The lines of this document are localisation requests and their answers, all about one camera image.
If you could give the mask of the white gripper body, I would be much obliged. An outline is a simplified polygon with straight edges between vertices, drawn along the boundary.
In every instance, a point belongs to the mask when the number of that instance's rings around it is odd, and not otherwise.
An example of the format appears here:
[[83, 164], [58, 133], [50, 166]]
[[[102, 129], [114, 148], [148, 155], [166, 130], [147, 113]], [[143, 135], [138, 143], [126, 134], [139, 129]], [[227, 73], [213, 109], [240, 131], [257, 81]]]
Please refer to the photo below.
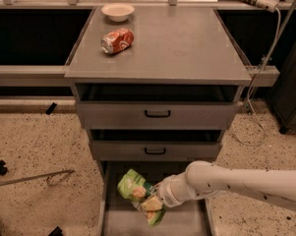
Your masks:
[[177, 207], [187, 198], [187, 184], [184, 175], [171, 175], [155, 185], [158, 198], [167, 207]]

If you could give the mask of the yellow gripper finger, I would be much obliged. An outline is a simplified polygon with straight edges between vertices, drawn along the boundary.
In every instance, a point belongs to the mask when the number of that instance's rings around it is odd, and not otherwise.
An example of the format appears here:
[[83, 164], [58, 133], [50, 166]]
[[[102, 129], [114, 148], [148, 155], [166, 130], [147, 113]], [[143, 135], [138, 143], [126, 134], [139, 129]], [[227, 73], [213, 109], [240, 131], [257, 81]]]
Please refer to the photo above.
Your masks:
[[141, 207], [145, 211], [156, 211], [162, 209], [163, 203], [157, 196], [149, 197], [143, 203], [141, 203]]

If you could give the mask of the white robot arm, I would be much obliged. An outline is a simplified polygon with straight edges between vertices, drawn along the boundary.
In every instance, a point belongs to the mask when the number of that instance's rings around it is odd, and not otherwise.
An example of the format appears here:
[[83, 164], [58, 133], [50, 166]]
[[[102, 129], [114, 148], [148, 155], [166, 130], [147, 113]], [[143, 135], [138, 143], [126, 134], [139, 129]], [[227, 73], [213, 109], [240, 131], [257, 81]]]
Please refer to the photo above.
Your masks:
[[156, 185], [156, 193], [141, 207], [144, 210], [177, 207], [221, 191], [296, 212], [296, 170], [230, 169], [205, 161], [194, 161], [183, 173], [162, 180]]

